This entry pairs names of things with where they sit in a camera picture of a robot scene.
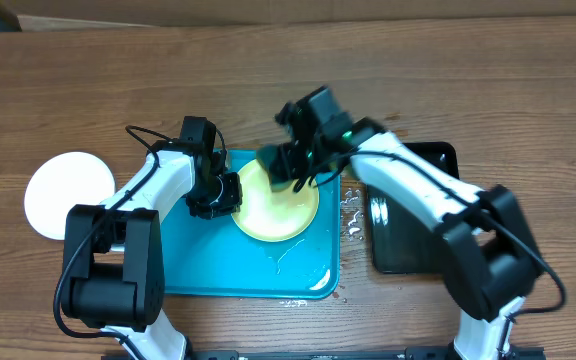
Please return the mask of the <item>green yellow sponge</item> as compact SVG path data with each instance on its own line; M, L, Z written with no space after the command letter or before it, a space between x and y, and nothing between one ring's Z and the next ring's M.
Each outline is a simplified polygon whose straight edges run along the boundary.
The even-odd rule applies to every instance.
M267 174L272 192L288 189L292 182L292 168L284 145L265 145L255 153L255 158Z

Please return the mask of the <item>white plate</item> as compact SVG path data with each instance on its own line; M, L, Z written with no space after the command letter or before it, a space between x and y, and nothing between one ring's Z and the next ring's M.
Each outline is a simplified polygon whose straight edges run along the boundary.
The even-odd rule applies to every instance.
M114 193L114 176L100 158L68 152L51 158L33 174L24 195L24 211L40 235L63 240L73 206L97 205Z

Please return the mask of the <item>yellow-green plate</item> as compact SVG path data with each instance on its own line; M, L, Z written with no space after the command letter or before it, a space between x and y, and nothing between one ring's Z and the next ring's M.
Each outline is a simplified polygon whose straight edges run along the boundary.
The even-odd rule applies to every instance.
M232 215L245 234L264 242L281 242L302 233L314 220L319 207L319 191L292 187L273 192L267 174L257 160L244 165L238 175L241 181L242 204Z

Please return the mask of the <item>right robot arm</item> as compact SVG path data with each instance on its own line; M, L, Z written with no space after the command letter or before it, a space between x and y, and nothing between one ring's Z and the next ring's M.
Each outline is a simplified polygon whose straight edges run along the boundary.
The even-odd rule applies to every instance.
M385 193L429 232L445 286L461 309L451 357L507 358L512 324L544 271L514 194L448 175L379 122L354 120L326 86L286 103L275 120L289 141L256 153L271 188L298 192L319 174L336 177L350 168Z

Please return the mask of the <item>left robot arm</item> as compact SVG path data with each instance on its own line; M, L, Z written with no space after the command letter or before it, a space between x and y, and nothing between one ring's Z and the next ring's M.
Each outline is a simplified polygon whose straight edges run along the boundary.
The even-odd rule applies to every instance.
M157 134L144 166L112 197L67 214L63 268L53 299L58 328L78 339L113 338L132 359L189 359L189 339L163 310L161 224L183 200L193 217L238 211L239 176L226 166L216 125L185 117L178 137Z

